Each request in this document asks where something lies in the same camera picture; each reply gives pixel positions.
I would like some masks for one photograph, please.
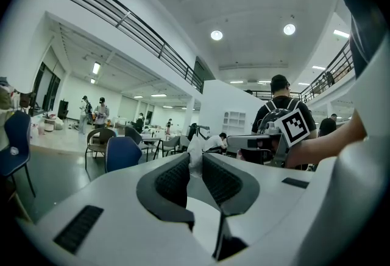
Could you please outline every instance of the fluorescent light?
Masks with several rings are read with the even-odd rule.
[[[215,40],[215,41],[219,41],[220,39],[222,39],[224,35],[222,34],[221,31],[219,30],[214,30],[212,33],[211,33],[211,39]]]
[[[335,30],[335,31],[333,31],[333,33],[335,35],[339,35],[339,36],[344,37],[344,38],[349,38],[349,34],[342,32],[342,31],[339,31],[339,30]]]
[[[283,32],[287,35],[292,35],[295,32],[295,26],[293,24],[287,24],[283,28]]]
[[[98,74],[99,69],[100,69],[100,64],[99,64],[99,63],[95,63],[95,64],[93,65],[92,73]]]

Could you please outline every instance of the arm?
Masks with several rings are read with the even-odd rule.
[[[333,133],[302,141],[292,147],[288,155],[287,167],[308,163],[318,164],[325,158],[337,156],[346,145],[360,141],[365,136],[363,123],[355,111],[351,120]]]

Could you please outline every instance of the balcony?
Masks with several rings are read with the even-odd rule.
[[[118,0],[70,0],[126,34],[202,93],[204,80],[145,21]]]

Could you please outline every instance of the black metal railing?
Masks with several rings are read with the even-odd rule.
[[[147,23],[118,0],[71,0],[102,18],[155,55],[184,80],[203,91],[204,80]]]
[[[255,96],[259,99],[263,99],[263,100],[271,100],[273,98],[273,94],[271,93],[271,91],[252,91],[249,89],[246,92],[249,93],[250,95],[253,95],[253,96]],[[290,96],[292,98],[296,98],[296,99],[301,100],[300,93],[290,92]]]
[[[337,81],[340,81],[352,69],[352,53],[349,47],[349,41],[347,41],[327,68],[300,93],[301,101],[306,103],[320,95]]]

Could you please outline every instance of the gray floor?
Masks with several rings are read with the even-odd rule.
[[[145,163],[145,158],[146,155],[142,157],[140,163]],[[24,168],[17,171],[14,177],[17,193],[33,222],[37,222],[57,203],[104,174],[104,159],[99,155],[96,159],[87,157],[88,172],[85,171],[84,156],[41,150],[32,151],[27,166],[37,195],[35,198],[31,193]],[[187,194],[218,209],[201,179],[191,177]]]

